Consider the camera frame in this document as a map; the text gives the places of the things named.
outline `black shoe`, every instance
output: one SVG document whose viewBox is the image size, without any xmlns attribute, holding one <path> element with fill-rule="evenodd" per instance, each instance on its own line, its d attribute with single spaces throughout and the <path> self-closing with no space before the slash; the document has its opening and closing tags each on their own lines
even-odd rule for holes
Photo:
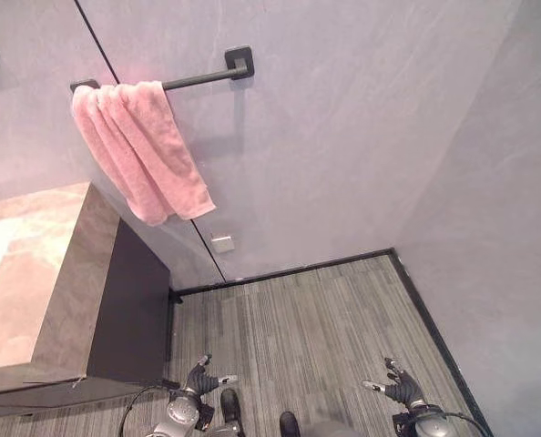
<svg viewBox="0 0 541 437">
<path fill-rule="evenodd" d="M 281 437 L 301 437 L 297 418 L 292 412 L 284 412 L 279 419 Z"/>
<path fill-rule="evenodd" d="M 222 407 L 224 422 L 240 422 L 240 402 L 238 394 L 233 389 L 226 389 L 219 396 L 219 403 Z"/>
</svg>

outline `towel bar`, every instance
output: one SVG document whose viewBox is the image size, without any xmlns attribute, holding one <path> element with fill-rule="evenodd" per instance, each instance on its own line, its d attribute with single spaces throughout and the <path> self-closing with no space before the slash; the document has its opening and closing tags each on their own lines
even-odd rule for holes
<svg viewBox="0 0 541 437">
<path fill-rule="evenodd" d="M 227 70 L 208 73 L 202 76 L 186 77 L 185 79 L 163 82 L 163 89 L 177 89 L 185 86 L 206 84 L 222 79 L 238 80 L 245 77 L 254 76 L 254 62 L 252 60 L 252 50 L 248 46 L 230 48 L 224 52 Z M 70 90 L 74 93 L 78 86 L 87 85 L 93 88 L 100 88 L 95 79 L 81 80 L 70 84 Z"/>
</svg>

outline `striped gray carpet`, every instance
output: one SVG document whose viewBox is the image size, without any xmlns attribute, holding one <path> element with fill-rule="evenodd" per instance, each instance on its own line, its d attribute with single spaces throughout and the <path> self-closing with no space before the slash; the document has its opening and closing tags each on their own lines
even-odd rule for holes
<svg viewBox="0 0 541 437">
<path fill-rule="evenodd" d="M 284 410 L 303 431 L 337 420 L 366 436 L 394 437 L 400 406 L 360 381 L 386 381 L 398 358 L 428 401 L 469 414 L 464 400 L 387 256 L 189 296 L 176 307 L 169 377 L 182 380 L 205 351 L 212 374 L 238 373 L 248 436 L 275 437 Z M 219 393 L 206 401 L 219 406 Z M 148 395 L 129 414 L 126 436 L 143 436 L 166 399 Z M 0 436 L 112 436 L 125 400 L 31 418 L 0 419 Z M 215 423 L 221 419 L 216 413 Z M 459 435 L 476 435 L 457 423 Z"/>
</svg>

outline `towel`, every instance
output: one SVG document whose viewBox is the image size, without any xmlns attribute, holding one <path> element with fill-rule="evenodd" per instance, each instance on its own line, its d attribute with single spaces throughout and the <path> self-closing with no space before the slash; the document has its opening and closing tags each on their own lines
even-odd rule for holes
<svg viewBox="0 0 541 437">
<path fill-rule="evenodd" d="M 157 226 L 171 214 L 194 219 L 215 208 L 161 82 L 79 86 L 72 112 L 93 157 L 138 218 Z"/>
</svg>

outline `black baseboard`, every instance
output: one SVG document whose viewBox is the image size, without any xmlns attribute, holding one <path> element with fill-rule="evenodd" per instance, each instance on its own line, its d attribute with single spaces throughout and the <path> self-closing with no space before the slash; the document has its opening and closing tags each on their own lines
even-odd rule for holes
<svg viewBox="0 0 541 437">
<path fill-rule="evenodd" d="M 426 308 L 423 298 L 421 297 L 420 293 L 414 286 L 413 281 L 410 279 L 410 275 L 406 271 L 406 268 L 404 267 L 403 263 L 400 261 L 400 258 L 398 257 L 398 253 L 396 252 L 395 248 L 376 250 L 374 252 L 363 253 L 361 255 L 355 255 L 353 257 L 334 259 L 327 262 L 312 264 L 310 266 L 303 266 L 303 267 L 298 267 L 296 269 L 277 271 L 277 272 L 269 273 L 266 275 L 260 275 L 253 278 L 228 281 L 228 282 L 223 282 L 219 284 L 207 285 L 203 287 L 195 287 L 191 289 L 171 290 L 170 291 L 171 299 L 174 301 L 178 301 L 180 296 L 188 296 L 190 294 L 203 293 L 206 291 L 221 290 L 221 289 L 226 289 L 228 287 L 234 287 L 237 285 L 251 284 L 252 282 L 258 282 L 261 280 L 279 278 L 281 276 L 288 276 L 295 273 L 302 273 L 304 271 L 323 269 L 326 267 L 337 266 L 339 264 L 345 264 L 348 262 L 354 262 L 354 261 L 359 261 L 362 259 L 369 259 L 369 258 L 375 258 L 375 257 L 381 257 L 381 256 L 389 257 L 390 261 L 392 262 L 393 267 L 396 270 L 398 277 L 400 278 L 400 281 L 404 285 L 404 288 L 408 292 L 408 295 L 410 296 L 410 299 L 412 300 L 414 306 L 416 307 L 418 314 L 422 318 L 424 322 L 424 326 L 426 326 L 426 329 L 428 329 L 428 332 L 431 334 L 431 337 L 433 338 L 434 344 L 436 345 L 438 350 L 441 352 L 441 356 L 443 357 L 446 366 L 451 372 L 451 376 L 453 376 L 454 382 L 459 388 L 459 391 L 463 395 L 464 401 L 467 404 L 469 411 L 473 415 L 473 418 L 477 422 L 479 422 L 479 424 L 483 428 L 485 428 L 485 430 L 487 431 L 490 437 L 494 437 L 494 435 L 491 432 L 491 429 L 489 428 L 489 425 L 487 424 L 487 420 L 485 419 L 483 413 L 481 412 L 481 409 L 479 408 L 479 405 L 477 404 L 475 400 L 475 397 L 471 393 L 471 390 L 469 390 L 469 386 L 464 380 L 463 374 L 461 373 L 461 371 L 459 371 L 459 366 L 456 364 L 456 361 L 454 360 L 453 355 L 451 354 L 448 347 L 446 346 L 446 343 L 444 342 L 444 339 L 441 336 L 441 332 L 436 327 L 436 324 L 434 323 L 431 313 Z"/>
<path fill-rule="evenodd" d="M 252 278 L 245 278 L 239 280 L 229 280 L 227 282 L 220 282 L 218 284 L 204 285 L 203 287 L 193 287 L 191 289 L 172 290 L 172 299 L 176 300 L 179 296 L 188 296 L 189 294 L 203 293 L 205 291 L 227 289 L 228 287 L 234 287 L 237 285 L 251 284 L 252 282 L 259 282 L 261 280 L 280 278 L 281 276 L 293 275 L 295 273 L 303 273 L 304 271 L 323 269 L 325 267 L 337 266 L 338 264 L 346 264 L 348 262 L 359 261 L 361 259 L 381 257 L 382 255 L 390 255 L 392 249 L 376 250 L 374 252 L 363 253 L 361 255 L 354 255 L 352 257 L 333 259 L 331 261 L 320 262 L 318 264 L 311 264 L 309 266 L 301 266 L 295 269 L 287 269 L 281 271 L 275 271 L 267 273 L 266 275 L 255 276 Z"/>
</svg>

